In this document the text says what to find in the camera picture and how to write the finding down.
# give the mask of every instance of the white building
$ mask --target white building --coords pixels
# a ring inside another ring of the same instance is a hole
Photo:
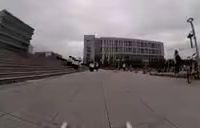
[[[106,60],[127,61],[142,60],[148,63],[156,59],[164,58],[164,45],[159,41],[100,37],[84,35],[84,57],[85,64],[90,61]]]

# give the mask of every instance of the cyclist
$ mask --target cyclist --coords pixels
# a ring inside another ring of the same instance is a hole
[[[178,74],[179,71],[180,71],[180,65],[181,65],[181,62],[182,62],[182,59],[179,55],[179,52],[178,50],[175,50],[175,53],[174,53],[174,60],[175,60],[175,74]]]

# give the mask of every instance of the pole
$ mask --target pole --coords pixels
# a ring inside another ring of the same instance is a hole
[[[199,55],[199,48],[198,48],[197,39],[196,39],[196,32],[195,32],[194,25],[193,25],[193,18],[189,18],[187,20],[187,22],[190,23],[190,26],[191,26],[191,29],[192,29],[192,32],[193,32],[193,39],[194,39],[195,47],[196,47],[197,70],[199,71],[199,69],[200,69],[200,55]]]

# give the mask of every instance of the gray pavement tile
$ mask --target gray pavement tile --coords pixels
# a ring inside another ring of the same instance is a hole
[[[0,118],[0,128],[41,128],[9,115]]]

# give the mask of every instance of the overcast sky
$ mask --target overcast sky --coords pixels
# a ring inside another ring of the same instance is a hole
[[[95,33],[162,41],[166,57],[174,48],[184,53],[188,17],[200,43],[200,0],[0,0],[2,9],[35,28],[35,50],[64,57],[82,56],[84,34]]]

